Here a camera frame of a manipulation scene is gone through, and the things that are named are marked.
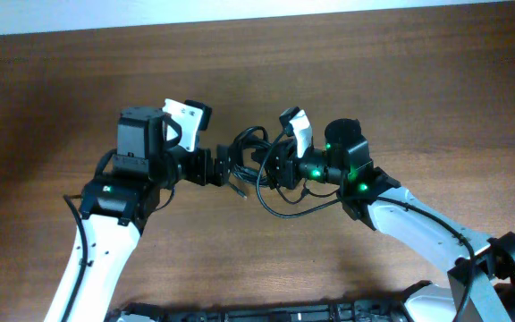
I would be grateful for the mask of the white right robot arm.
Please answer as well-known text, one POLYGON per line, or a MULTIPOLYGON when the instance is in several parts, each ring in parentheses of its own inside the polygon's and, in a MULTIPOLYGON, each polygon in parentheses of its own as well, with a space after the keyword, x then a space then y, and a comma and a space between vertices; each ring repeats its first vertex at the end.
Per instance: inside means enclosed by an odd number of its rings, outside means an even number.
POLYGON ((418 200, 374 166, 359 121, 338 119, 315 148, 307 120, 284 121, 260 160, 261 174, 292 189, 303 180, 333 184, 353 220, 402 242, 443 271, 446 288, 416 284, 402 301, 412 321, 515 321, 515 233, 495 238, 461 225, 418 200))

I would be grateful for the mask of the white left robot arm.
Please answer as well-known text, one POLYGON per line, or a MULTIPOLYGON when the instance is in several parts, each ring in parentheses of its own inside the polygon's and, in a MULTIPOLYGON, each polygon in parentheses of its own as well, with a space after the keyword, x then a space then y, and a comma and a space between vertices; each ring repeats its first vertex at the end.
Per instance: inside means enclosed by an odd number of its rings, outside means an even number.
POLYGON ((213 159, 210 149, 198 145, 211 114, 203 103, 171 99, 162 107, 121 111, 117 146, 97 163, 77 197, 80 205, 64 196, 76 235, 46 320, 103 320, 148 218, 163 208, 161 191, 173 190, 181 180, 200 186, 226 183, 227 150, 213 159))

